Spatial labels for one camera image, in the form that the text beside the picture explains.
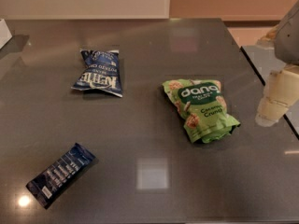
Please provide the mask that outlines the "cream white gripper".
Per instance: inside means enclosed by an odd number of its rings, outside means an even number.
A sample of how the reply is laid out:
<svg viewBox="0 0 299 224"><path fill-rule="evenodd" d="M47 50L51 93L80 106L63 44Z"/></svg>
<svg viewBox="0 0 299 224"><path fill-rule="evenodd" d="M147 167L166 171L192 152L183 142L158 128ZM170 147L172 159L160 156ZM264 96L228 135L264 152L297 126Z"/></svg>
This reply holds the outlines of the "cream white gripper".
<svg viewBox="0 0 299 224"><path fill-rule="evenodd" d="M272 71L263 89L255 121L262 127L276 124L299 100L299 66L286 64Z"/></svg>

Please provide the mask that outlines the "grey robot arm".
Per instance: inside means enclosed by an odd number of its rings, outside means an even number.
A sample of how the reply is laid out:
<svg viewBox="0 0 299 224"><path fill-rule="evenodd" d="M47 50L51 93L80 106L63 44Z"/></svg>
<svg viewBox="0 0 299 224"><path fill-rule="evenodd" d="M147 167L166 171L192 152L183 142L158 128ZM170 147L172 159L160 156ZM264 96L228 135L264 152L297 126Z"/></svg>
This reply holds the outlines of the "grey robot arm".
<svg viewBox="0 0 299 224"><path fill-rule="evenodd" d="M262 127L276 124L299 100L299 1L265 37L275 57L285 63L266 80L255 121Z"/></svg>

